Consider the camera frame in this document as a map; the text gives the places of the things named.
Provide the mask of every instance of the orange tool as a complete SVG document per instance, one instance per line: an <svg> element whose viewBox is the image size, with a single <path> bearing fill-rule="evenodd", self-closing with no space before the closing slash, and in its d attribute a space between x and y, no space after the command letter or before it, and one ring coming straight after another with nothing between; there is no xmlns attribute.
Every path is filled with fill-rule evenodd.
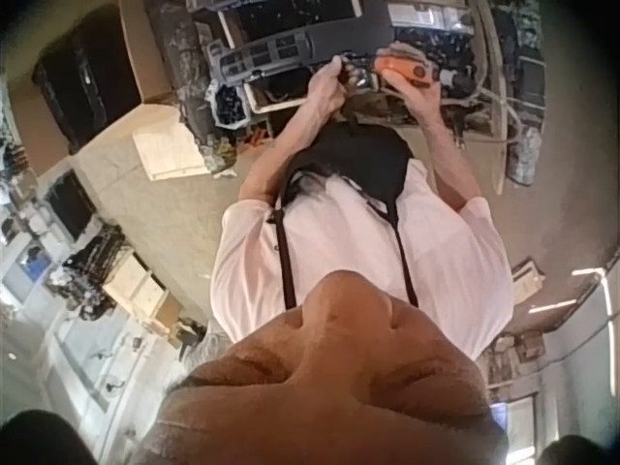
<svg viewBox="0 0 620 465"><path fill-rule="evenodd" d="M438 82L441 73L434 63L413 56L381 55L375 58L373 67L375 73L379 75L385 70L395 71L412 85L420 88L428 88Z"/></svg>

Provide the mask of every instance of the concrete floor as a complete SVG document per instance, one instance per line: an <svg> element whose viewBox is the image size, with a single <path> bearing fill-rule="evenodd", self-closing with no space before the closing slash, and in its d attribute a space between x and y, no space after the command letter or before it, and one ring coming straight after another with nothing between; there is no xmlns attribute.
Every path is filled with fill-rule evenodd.
<svg viewBox="0 0 620 465"><path fill-rule="evenodd" d="M80 4L82 11L84 3L92 6L101 0L55 3L56 10L46 17L62 17L64 25L63 9L68 12L70 5ZM604 265L619 243L617 83L587 38L580 37L576 22L546 3L550 2L545 2L542 14L548 114L536 184L530 189L509 184L497 197L490 163L495 150L488 144L468 145L511 264L532 257L546 276L544 289L517 308L513 331L557 321L565 310L536 316L527 310L580 297L590 278L574 278L572 271ZM39 15L32 21L34 26L28 27L49 25ZM32 66L45 37L38 32L15 41L19 52L14 49L13 62L8 62L11 76ZM409 136L423 157L423 143ZM199 176L153 183L130 141L83 151L71 160L103 214L121 225L188 312L201 318L210 314L209 276L220 219L234 202L247 162L237 167L237 179Z"/></svg>

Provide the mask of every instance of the man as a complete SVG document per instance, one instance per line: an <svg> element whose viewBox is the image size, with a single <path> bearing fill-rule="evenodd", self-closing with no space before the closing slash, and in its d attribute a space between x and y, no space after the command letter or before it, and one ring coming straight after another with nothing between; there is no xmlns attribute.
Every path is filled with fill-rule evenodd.
<svg viewBox="0 0 620 465"><path fill-rule="evenodd" d="M170 390L138 464L500 464L478 367L424 314L336 271Z"/></svg>
<svg viewBox="0 0 620 465"><path fill-rule="evenodd" d="M138 463L505 460L506 437L472 362L512 313L510 271L488 206L441 122L439 89L420 91L387 73L426 133L441 195L419 162L403 158L400 237L386 213L388 190L367 182L384 174L365 177L347 165L357 155L376 161L356 145L375 148L358 130L400 150L394 135L325 128L331 136L314 141L344 103L341 68L335 58L313 77L307 102L227 211L213 308L240 342L170 390ZM342 140L358 152L324 157L326 142L342 150ZM397 179L401 158L384 155ZM312 169L299 179L291 166ZM338 174L318 176L316 167ZM291 196L295 180L302 194ZM273 224L285 204L286 240ZM287 266L291 280L281 281ZM296 300L302 304L285 311Z"/></svg>
<svg viewBox="0 0 620 465"><path fill-rule="evenodd" d="M233 342L286 309L283 244L270 220L287 165L300 151L312 150L317 134L345 102L345 88L338 81L341 67L335 58L313 77L306 103L256 162L239 202L224 215L211 304ZM420 90L395 73L387 72L384 79L402 94L424 132L439 191L439 197L431 191L424 165L410 159L407 149L404 185L396 202L398 231L418 302L408 298L396 240L400 237L369 207L367 198L337 175L327 180L306 176L304 194L286 208L294 300L303 301L332 271L356 271L389 295L409 299L461 351L477 358L512 317L505 248L472 170L442 121L439 84ZM348 150L346 144L337 145L339 140L328 142L334 152L354 152L352 162L361 164L357 152L363 147ZM372 139L363 142L368 145ZM371 176L389 168L385 146L378 144L375 150L376 166L364 168Z"/></svg>

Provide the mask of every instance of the white shirt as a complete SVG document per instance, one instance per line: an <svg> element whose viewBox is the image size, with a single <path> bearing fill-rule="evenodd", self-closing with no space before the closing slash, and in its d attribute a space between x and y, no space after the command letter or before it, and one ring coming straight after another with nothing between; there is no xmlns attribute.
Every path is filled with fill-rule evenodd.
<svg viewBox="0 0 620 465"><path fill-rule="evenodd" d="M419 309L474 359L512 317L506 250L485 199L473 199L456 213L432 192L426 176L422 162L412 160L397 201ZM297 302L342 269L407 301L391 226L343 179L333 176L324 185L287 207ZM240 201L224 214L211 305L234 342L285 311L275 227L266 221L270 214L262 201Z"/></svg>

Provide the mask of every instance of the skin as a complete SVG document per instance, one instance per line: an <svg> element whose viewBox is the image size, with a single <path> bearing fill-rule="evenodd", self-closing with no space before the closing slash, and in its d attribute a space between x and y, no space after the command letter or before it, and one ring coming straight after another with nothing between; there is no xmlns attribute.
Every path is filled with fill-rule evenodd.
<svg viewBox="0 0 620 465"><path fill-rule="evenodd" d="M506 438L439 328L338 271L174 387L143 447L136 463L460 464L496 463Z"/></svg>
<svg viewBox="0 0 620 465"><path fill-rule="evenodd" d="M410 46L393 44L380 54L411 52ZM254 164L239 193L239 199L259 200L274 205L284 168L300 150L307 148L329 118L342 108L347 90L338 77L343 68L339 57L320 69L310 80L308 97L282 134ZM454 144L440 113L441 85L418 89L401 75L385 71L382 78L400 93L421 127L437 179L439 197L455 211L481 197L481 188L463 153Z"/></svg>

